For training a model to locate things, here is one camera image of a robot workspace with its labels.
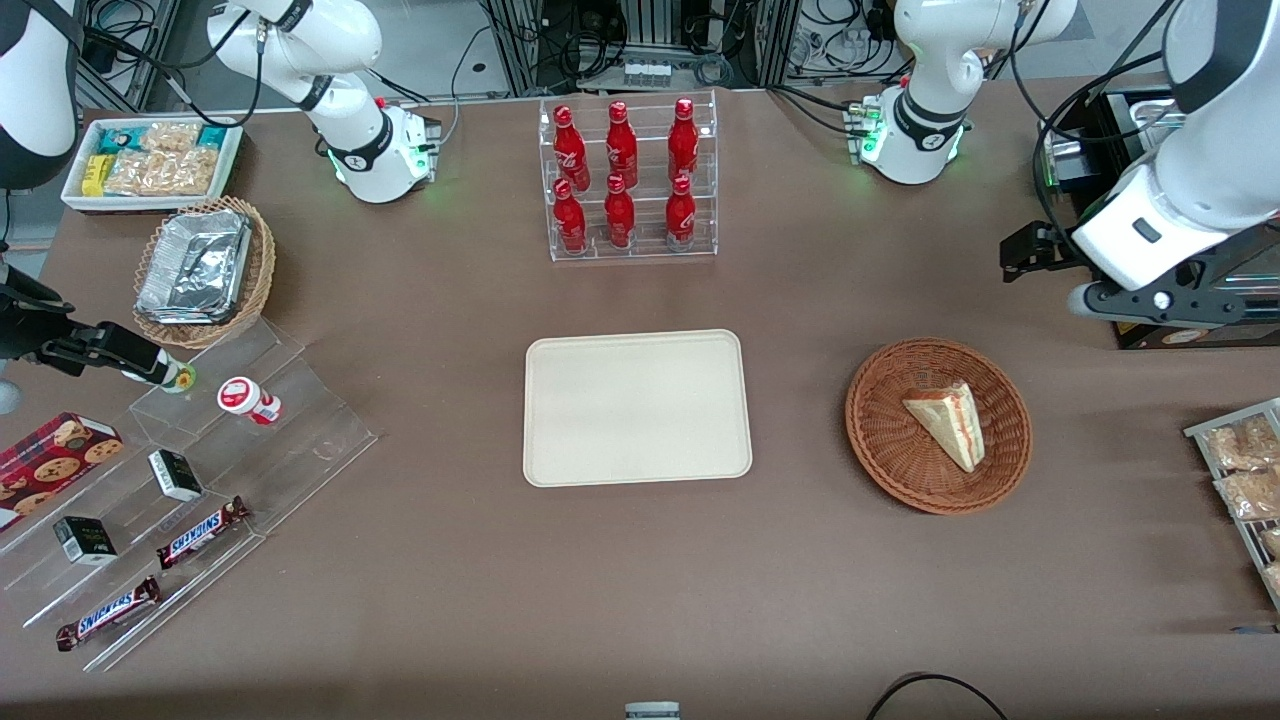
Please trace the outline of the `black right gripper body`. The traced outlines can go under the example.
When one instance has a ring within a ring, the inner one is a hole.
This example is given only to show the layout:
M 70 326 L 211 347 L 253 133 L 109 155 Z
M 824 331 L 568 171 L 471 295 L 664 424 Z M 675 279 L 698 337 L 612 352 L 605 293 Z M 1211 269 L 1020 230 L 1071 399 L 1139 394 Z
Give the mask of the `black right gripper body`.
M 24 272 L 3 263 L 1 360 L 26 360 L 50 366 L 76 364 L 47 354 L 49 341 L 74 332 L 69 315 L 76 310 L 59 293 Z

